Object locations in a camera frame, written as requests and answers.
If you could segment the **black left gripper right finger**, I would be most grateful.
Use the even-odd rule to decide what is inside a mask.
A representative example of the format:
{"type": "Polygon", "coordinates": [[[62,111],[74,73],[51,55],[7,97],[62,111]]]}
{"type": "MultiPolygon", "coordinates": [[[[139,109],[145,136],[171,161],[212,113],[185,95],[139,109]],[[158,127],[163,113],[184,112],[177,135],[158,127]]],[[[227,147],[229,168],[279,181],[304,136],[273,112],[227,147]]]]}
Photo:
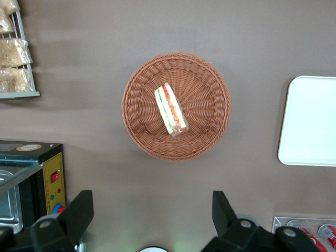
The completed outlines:
{"type": "Polygon", "coordinates": [[[248,218],[239,218],[222,191],[214,191],[212,220],[217,231],[202,251],[262,251],[259,227],[248,218]]]}

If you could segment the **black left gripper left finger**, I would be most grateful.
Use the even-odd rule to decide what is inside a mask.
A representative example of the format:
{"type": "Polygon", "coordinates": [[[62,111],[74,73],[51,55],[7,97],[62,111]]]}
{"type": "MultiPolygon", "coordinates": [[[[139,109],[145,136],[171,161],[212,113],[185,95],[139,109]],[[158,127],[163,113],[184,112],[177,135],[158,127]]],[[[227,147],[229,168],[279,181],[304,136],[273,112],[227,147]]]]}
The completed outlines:
{"type": "Polygon", "coordinates": [[[91,190],[81,191],[60,214],[40,218],[30,229],[34,251],[75,251],[94,217],[91,190]]]}

